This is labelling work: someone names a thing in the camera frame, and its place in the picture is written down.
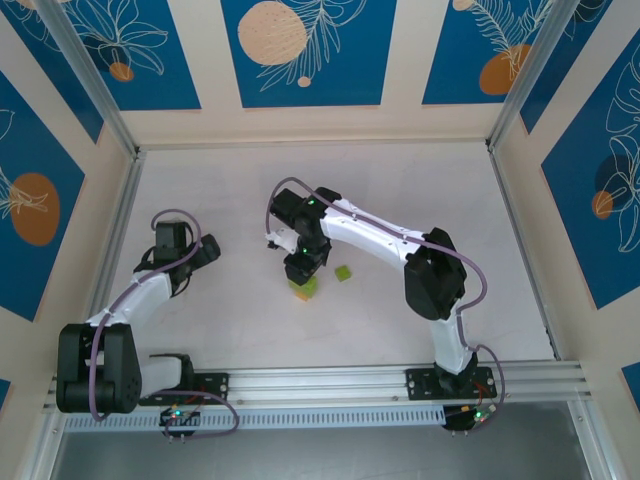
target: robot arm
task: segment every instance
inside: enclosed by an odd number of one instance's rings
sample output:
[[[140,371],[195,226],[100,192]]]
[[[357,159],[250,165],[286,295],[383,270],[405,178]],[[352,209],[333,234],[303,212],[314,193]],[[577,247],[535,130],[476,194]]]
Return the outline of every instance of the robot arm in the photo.
[[[96,405],[105,413],[129,413],[140,398],[159,390],[183,385],[193,376],[193,366],[186,355],[154,355],[142,358],[136,351],[133,327],[140,327],[160,305],[170,300],[191,274],[220,256],[212,235],[201,239],[202,245],[188,261],[165,273],[140,283],[142,277],[164,265],[184,258],[193,248],[187,244],[186,222],[159,222],[156,245],[143,255],[134,270],[130,286],[138,284],[114,311],[105,309],[84,324],[69,324],[60,333],[56,403],[63,412],[89,411],[89,362],[96,328],[106,313],[110,314],[100,340],[96,372]]]
[[[302,198],[288,189],[276,195],[271,205],[270,213],[289,227],[267,235],[272,248],[282,247],[289,252],[284,260],[287,278],[304,285],[326,264],[332,240],[354,245],[391,264],[404,276],[407,304],[431,320],[436,365],[443,370],[445,382],[451,383],[452,390],[463,388],[470,378],[469,370],[477,363],[473,352],[462,344],[452,313],[465,293],[466,271],[459,259],[405,240],[418,238],[455,250],[449,235],[437,228],[427,234],[393,225],[326,188],[318,188],[316,193],[339,208],[329,208],[313,196]],[[362,221],[363,218],[374,220],[383,228]],[[401,238],[388,230],[399,233]]]

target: small block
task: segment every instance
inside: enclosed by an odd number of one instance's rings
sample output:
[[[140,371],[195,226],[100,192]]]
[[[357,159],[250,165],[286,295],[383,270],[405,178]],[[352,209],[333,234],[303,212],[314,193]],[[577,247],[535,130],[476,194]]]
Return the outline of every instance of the small block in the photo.
[[[307,296],[308,298],[313,297],[313,295],[316,293],[316,291],[318,290],[318,279],[317,277],[314,275],[313,277],[311,277],[309,279],[309,281],[307,283],[305,283],[304,285],[300,286],[300,285],[296,285],[294,282],[292,282],[291,280],[289,280],[289,286],[291,287],[291,289],[296,292],[296,293],[301,293],[305,296]]]
[[[335,270],[336,278],[340,282],[344,282],[345,280],[349,280],[351,278],[351,270],[346,265],[342,265],[341,267],[336,268]]]

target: decorative wall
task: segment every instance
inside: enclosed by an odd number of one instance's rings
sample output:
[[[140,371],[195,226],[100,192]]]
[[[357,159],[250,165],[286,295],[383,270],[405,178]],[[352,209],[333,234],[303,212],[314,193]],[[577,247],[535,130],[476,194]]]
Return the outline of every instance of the decorative wall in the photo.
[[[244,108],[379,105],[396,0],[222,0]]]
[[[598,308],[640,286],[640,31],[542,164]]]
[[[33,4],[28,0],[0,0],[0,11],[67,102],[87,135],[96,143],[104,123],[102,117],[65,61]]]
[[[62,5],[121,110],[200,108],[166,0]]]
[[[502,102],[552,0],[452,0],[423,104]]]
[[[0,306],[33,321],[84,173],[0,73]]]
[[[591,38],[611,0],[582,0],[553,49],[538,81],[525,101],[520,116],[531,133],[585,44]]]

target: metal bar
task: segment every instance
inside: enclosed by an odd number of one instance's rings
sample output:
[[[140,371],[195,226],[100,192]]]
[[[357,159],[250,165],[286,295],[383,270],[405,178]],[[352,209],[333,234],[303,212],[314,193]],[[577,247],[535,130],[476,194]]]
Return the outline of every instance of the metal bar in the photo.
[[[567,406],[591,477],[597,480],[630,479],[622,462],[614,455],[611,438],[602,429],[593,400],[576,399],[567,402]]]
[[[548,1],[554,2],[549,16],[540,28],[540,33],[533,43],[533,48],[527,55],[520,73],[513,82],[496,123],[489,133],[489,151],[493,151],[496,148],[513,120],[520,113],[522,105],[524,105],[531,89],[540,76],[540,72],[542,72],[547,60],[549,60],[551,52],[553,52],[562,36],[562,32],[564,32],[567,23],[571,20],[571,16],[580,3],[580,0]]]
[[[144,144],[141,149],[151,151],[176,151],[176,150],[219,150],[228,148],[267,148],[277,145],[279,147],[331,147],[331,146],[358,146],[358,145],[389,145],[389,144],[424,144],[424,143],[482,143],[485,138],[482,135],[477,137],[389,137],[372,138],[360,140],[259,140],[259,141],[238,141],[238,142],[218,142],[218,143],[167,143],[167,144]]]
[[[116,140],[132,159],[135,158],[137,146],[133,135],[71,21],[64,13],[62,4],[55,0],[33,0],[33,4]]]
[[[140,185],[140,178],[142,176],[142,168],[144,167],[145,159],[146,153],[140,152],[137,160],[129,167],[124,188],[120,194],[118,210],[113,220],[111,231],[109,232],[107,250],[100,266],[100,274],[98,276],[87,318],[98,313],[109,301],[111,286],[118,268],[118,258],[120,257],[124,237],[127,233],[127,226],[129,224],[129,218],[131,217],[131,211],[133,210],[133,203],[138,191],[138,185]]]
[[[484,363],[484,366],[495,367]],[[477,399],[410,401],[405,370],[432,365],[226,370],[228,400],[252,408],[398,407],[460,405]],[[569,401],[590,398],[580,364],[504,362],[507,402]],[[145,411],[153,407],[139,408]]]
[[[21,480],[49,480],[51,478],[65,423],[66,415],[58,411],[41,414],[39,435],[18,478]]]
[[[522,224],[512,206],[513,200],[509,191],[509,187],[504,181],[504,173],[498,160],[498,151],[490,149],[489,158],[491,159],[491,166],[493,167],[496,181],[498,182],[498,187],[500,188],[500,194],[502,195],[502,200],[504,202],[505,209],[507,210],[509,221],[511,222],[513,234],[516,237],[516,243],[518,244],[518,249],[520,250],[520,257],[522,257],[524,269],[527,272],[527,277],[529,277],[531,290],[533,291],[533,296],[536,300],[536,304],[538,305],[538,310],[540,311],[540,317],[542,318],[542,322],[547,329],[547,335],[549,337],[549,340],[551,341],[551,348],[553,349],[556,358],[564,359],[566,357],[566,348],[562,343],[562,339],[560,338],[557,329],[554,327],[551,319],[549,318],[547,305],[542,298],[540,282],[538,281],[533,271],[533,267],[531,266],[531,261],[529,260],[531,258],[531,252],[522,237]]]

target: orange circle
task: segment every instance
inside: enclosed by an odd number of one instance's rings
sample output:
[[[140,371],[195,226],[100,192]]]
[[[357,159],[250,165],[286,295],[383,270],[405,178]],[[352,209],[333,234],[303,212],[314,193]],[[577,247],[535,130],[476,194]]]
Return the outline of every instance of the orange circle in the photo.
[[[37,200],[44,195],[44,200]],[[60,222],[60,198],[55,185],[44,175],[25,173],[13,182],[9,197],[17,203],[11,209],[11,221],[20,238],[36,247],[51,242]],[[37,208],[30,206],[29,200],[36,202]]]
[[[279,1],[256,3],[238,23],[244,53],[260,65],[295,60],[307,46],[307,30],[291,7]]]
[[[129,65],[121,62],[114,62],[109,65],[109,73],[119,82],[130,82],[133,80],[133,70]]]
[[[454,10],[458,10],[459,12],[462,12],[464,10],[469,10],[471,7],[473,7],[474,1],[473,0],[453,0],[452,4],[453,4]]]
[[[511,70],[515,61],[515,71],[520,71],[529,54],[531,45],[516,45],[508,52],[502,52],[487,62],[480,74],[480,90],[487,95],[504,95],[509,93],[516,75]]]
[[[593,196],[591,209],[593,214],[600,220],[609,218],[609,215],[613,212],[613,197],[609,192],[599,191]]]

